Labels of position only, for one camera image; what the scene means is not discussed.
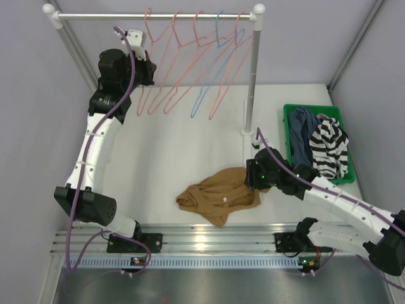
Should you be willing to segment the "brown tank top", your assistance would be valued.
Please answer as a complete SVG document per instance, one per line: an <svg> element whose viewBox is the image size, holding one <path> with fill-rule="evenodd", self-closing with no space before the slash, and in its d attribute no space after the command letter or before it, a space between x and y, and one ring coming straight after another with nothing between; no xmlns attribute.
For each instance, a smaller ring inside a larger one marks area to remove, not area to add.
<svg viewBox="0 0 405 304"><path fill-rule="evenodd" d="M223 169L190 185L176 197L179 209L196 213L217 227L226 224L232 212L247 210L261 204L262 190L249 189L245 185L246 169L233 167Z"/></svg>

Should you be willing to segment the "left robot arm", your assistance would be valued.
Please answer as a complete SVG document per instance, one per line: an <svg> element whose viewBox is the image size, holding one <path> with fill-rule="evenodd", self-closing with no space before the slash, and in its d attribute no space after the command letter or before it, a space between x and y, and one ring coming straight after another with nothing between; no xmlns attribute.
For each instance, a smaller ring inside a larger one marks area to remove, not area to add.
<svg viewBox="0 0 405 304"><path fill-rule="evenodd" d="M139 86L151 86L156 71L147 51L108 49L99 55L101 76L89 100L87 126L79 156L64 186L54 198L71 221L96 225L114 233L115 242L128 251L141 248L144 236L140 224L117 210L114 198L103 194L104 174L111 159L115 137L132 104L130 94Z"/></svg>

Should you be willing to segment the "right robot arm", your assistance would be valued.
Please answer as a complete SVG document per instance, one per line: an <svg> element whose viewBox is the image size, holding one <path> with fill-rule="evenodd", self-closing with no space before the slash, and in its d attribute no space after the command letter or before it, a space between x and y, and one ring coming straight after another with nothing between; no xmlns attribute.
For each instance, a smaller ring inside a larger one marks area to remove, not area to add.
<svg viewBox="0 0 405 304"><path fill-rule="evenodd" d="M404 210L393 213L351 196L315 169L291 167L273 148L246 161L245 184L250 189L275 187L287 196L318 206L344 222L328 224L307 217L296 227L296 245L303 251L329 247L366 258L391 276L404 270Z"/></svg>

